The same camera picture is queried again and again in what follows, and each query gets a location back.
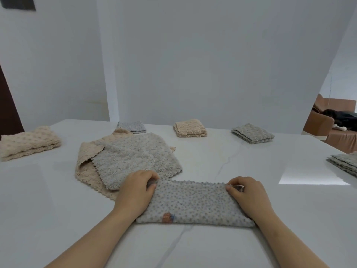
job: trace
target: white marble tabletop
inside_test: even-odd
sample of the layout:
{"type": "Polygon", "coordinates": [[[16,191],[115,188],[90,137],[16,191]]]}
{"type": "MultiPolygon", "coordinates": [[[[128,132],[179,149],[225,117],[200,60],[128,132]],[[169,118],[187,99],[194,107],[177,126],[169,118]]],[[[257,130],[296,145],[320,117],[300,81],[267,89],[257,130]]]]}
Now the white marble tabletop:
{"type": "MultiPolygon", "coordinates": [[[[229,130],[178,138],[172,126],[145,125],[175,146],[176,180],[260,180],[278,216],[331,267],[356,267],[357,179],[325,161],[337,149],[308,135],[275,134],[250,145],[229,130]]],[[[114,203],[74,177],[83,141],[115,123],[64,120],[62,147],[0,163],[0,267],[43,267],[77,241],[114,203]]],[[[277,267],[261,232],[207,225],[134,224],[107,267],[277,267]]]]}

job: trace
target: towel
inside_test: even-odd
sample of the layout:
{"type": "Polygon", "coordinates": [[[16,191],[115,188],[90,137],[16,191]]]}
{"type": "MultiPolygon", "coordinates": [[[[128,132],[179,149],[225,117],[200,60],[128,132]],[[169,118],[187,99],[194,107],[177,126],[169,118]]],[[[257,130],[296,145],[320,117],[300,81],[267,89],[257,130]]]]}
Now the towel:
{"type": "Polygon", "coordinates": [[[224,183],[158,180],[138,223],[182,223],[253,227],[224,183]]]}
{"type": "Polygon", "coordinates": [[[327,161],[357,177],[357,151],[350,154],[331,155],[327,161]]]}
{"type": "Polygon", "coordinates": [[[92,162],[106,189],[117,190],[127,175],[138,170],[153,170],[161,179],[169,179],[182,171],[170,147],[154,133],[119,138],[108,143],[92,162]]]}
{"type": "Polygon", "coordinates": [[[177,137],[206,137],[207,130],[198,119],[176,122],[173,126],[177,137]]]}
{"type": "Polygon", "coordinates": [[[2,161],[9,161],[59,146],[60,138],[50,127],[41,126],[29,132],[3,135],[0,141],[0,158],[2,161]]]}
{"type": "Polygon", "coordinates": [[[273,134],[267,132],[266,130],[254,126],[250,123],[247,123],[242,127],[233,128],[232,133],[247,141],[249,144],[268,142],[273,140],[275,137],[273,134]]]}
{"type": "Polygon", "coordinates": [[[141,121],[134,122],[118,122],[117,128],[123,128],[132,132],[133,134],[142,134],[146,132],[146,128],[141,121]]]}
{"type": "MultiPolygon", "coordinates": [[[[83,142],[79,148],[75,169],[77,180],[89,185],[105,197],[110,198],[111,200],[116,200],[119,190],[112,191],[105,188],[103,181],[100,179],[100,176],[93,165],[92,158],[104,149],[104,146],[100,145],[99,141],[101,143],[102,141],[111,143],[119,138],[131,136],[134,136],[131,132],[118,128],[115,129],[111,135],[105,136],[99,140],[91,141],[89,143],[83,142]]],[[[174,147],[170,147],[170,149],[172,152],[175,150],[174,147]]]]}

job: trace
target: gray towel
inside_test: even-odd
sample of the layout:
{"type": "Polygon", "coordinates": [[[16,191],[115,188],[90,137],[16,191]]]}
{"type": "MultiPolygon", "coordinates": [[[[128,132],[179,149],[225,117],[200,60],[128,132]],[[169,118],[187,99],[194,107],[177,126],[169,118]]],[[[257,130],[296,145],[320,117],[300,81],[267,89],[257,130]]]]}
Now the gray towel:
{"type": "Polygon", "coordinates": [[[238,135],[249,144],[264,143],[274,139],[273,134],[250,123],[242,127],[233,128],[232,133],[238,135]]]}
{"type": "Polygon", "coordinates": [[[224,183],[159,180],[138,223],[181,223],[253,227],[224,183]]]}
{"type": "Polygon", "coordinates": [[[357,151],[350,154],[331,155],[328,162],[357,177],[357,151]]]}
{"type": "Polygon", "coordinates": [[[141,121],[134,121],[134,122],[119,121],[116,127],[131,131],[133,134],[142,134],[146,132],[146,128],[141,121]]]}
{"type": "Polygon", "coordinates": [[[182,171],[170,147],[154,133],[119,138],[109,143],[97,140],[104,150],[92,162],[108,190],[117,190],[125,177],[138,170],[153,170],[167,180],[182,171]]]}

